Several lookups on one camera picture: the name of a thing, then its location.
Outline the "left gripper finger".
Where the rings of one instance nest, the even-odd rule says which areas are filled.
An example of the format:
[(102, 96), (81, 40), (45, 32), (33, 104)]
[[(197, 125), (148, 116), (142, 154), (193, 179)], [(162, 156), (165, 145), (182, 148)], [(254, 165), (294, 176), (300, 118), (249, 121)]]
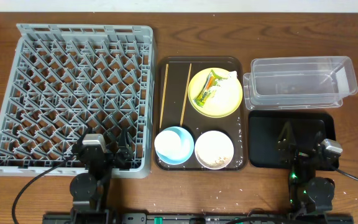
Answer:
[(84, 138), (88, 135), (92, 133), (92, 127), (88, 126), (83, 134), (79, 137), (79, 139), (76, 142), (76, 149), (80, 149), (83, 146), (83, 140)]
[(117, 144), (118, 150), (116, 152), (116, 167), (118, 169), (129, 169), (129, 164), (134, 158), (134, 152), (129, 145), (127, 137), (127, 128), (123, 128)]

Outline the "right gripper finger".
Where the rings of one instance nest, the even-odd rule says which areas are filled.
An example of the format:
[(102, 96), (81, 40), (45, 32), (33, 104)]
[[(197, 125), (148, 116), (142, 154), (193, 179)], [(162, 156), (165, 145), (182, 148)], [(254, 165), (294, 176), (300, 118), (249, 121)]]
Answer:
[(277, 139), (276, 149), (280, 154), (280, 163), (289, 164), (296, 151), (296, 140), (290, 121), (287, 121)]
[(324, 140), (324, 135), (321, 131), (318, 131), (314, 136), (313, 149), (318, 149), (320, 143)]

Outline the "blue bowl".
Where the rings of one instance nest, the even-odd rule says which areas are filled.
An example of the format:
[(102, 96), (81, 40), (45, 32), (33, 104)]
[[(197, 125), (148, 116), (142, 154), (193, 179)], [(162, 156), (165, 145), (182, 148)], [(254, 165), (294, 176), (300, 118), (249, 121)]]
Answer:
[(156, 150), (155, 152), (157, 153), (158, 158), (166, 164), (169, 165), (182, 164), (191, 157), (194, 151), (195, 143), (193, 137), (186, 129), (179, 126), (172, 126), (164, 129), (163, 131), (168, 131), (168, 130), (176, 132), (181, 139), (181, 148), (180, 148), (180, 152), (178, 153), (178, 157), (171, 159), (169, 157), (159, 154)]

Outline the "white bowl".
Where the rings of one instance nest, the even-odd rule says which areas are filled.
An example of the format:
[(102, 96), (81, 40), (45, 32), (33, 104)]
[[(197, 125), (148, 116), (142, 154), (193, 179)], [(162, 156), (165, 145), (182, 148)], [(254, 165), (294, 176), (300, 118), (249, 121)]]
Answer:
[(223, 132), (207, 131), (196, 140), (195, 156), (207, 169), (223, 169), (234, 157), (234, 145)]

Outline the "yellow plate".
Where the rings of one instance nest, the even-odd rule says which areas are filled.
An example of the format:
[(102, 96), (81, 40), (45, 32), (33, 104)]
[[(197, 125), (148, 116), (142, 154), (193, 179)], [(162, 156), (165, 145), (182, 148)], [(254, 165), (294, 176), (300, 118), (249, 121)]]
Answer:
[(190, 84), (188, 87), (188, 99), (192, 107), (194, 107), (194, 109), (200, 114), (210, 118), (222, 118), (235, 112), (235, 110), (240, 106), (243, 96), (242, 85), (238, 79), (236, 83), (236, 89), (230, 94), (218, 95), (215, 92), (215, 94), (207, 99), (203, 107), (196, 105), (193, 100), (202, 90), (211, 69), (213, 69), (218, 75), (222, 77), (225, 77), (229, 72), (232, 72), (218, 67), (211, 67), (201, 70), (190, 79)]

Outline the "yellow green snack wrapper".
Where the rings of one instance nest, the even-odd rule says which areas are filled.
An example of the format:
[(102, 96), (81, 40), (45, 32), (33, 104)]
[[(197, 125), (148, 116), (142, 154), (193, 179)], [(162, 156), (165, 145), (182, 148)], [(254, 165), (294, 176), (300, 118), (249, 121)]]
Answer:
[(220, 83), (223, 80), (227, 80), (227, 77), (222, 77), (218, 75), (213, 69), (211, 69), (202, 90), (193, 100), (196, 105), (203, 107), (207, 99), (215, 94), (217, 88), (220, 86)]

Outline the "white cup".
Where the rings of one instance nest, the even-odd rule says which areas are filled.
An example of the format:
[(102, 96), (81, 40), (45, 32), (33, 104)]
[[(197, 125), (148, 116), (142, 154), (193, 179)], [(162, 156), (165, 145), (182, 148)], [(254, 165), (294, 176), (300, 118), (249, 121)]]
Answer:
[(181, 148), (181, 139), (174, 131), (162, 131), (154, 141), (155, 150), (171, 159), (177, 158)]

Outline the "white tissue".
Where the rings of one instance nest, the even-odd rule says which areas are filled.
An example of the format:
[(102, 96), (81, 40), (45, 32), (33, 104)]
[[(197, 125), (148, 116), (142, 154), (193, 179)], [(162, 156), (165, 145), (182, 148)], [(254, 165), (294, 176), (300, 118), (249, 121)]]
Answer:
[(237, 72), (229, 72), (225, 77), (217, 79), (215, 84), (216, 94), (228, 95), (236, 89), (237, 86)]

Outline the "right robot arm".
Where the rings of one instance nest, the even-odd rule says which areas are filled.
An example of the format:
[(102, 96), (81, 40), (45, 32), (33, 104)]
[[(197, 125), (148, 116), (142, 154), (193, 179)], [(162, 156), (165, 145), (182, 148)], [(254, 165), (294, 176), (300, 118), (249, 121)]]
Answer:
[(322, 133), (314, 137), (313, 147), (304, 148), (296, 142), (291, 122), (287, 121), (277, 139), (276, 148), (285, 155), (288, 164), (288, 193), (292, 220), (306, 220), (308, 217), (324, 216), (333, 209), (332, 200), (335, 184), (329, 178), (317, 177), (316, 170), (330, 166), (328, 153), (323, 145)]

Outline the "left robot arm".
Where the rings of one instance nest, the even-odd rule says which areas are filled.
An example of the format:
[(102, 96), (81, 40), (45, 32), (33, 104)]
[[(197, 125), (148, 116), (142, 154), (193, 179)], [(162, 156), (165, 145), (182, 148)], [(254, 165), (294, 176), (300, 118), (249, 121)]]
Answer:
[(106, 207), (112, 170), (128, 169), (134, 158), (127, 129), (121, 131), (118, 150), (111, 152), (102, 134), (93, 134), (88, 127), (72, 147), (73, 155), (88, 168), (70, 183), (73, 197), (71, 220), (73, 223), (114, 223), (114, 213)]

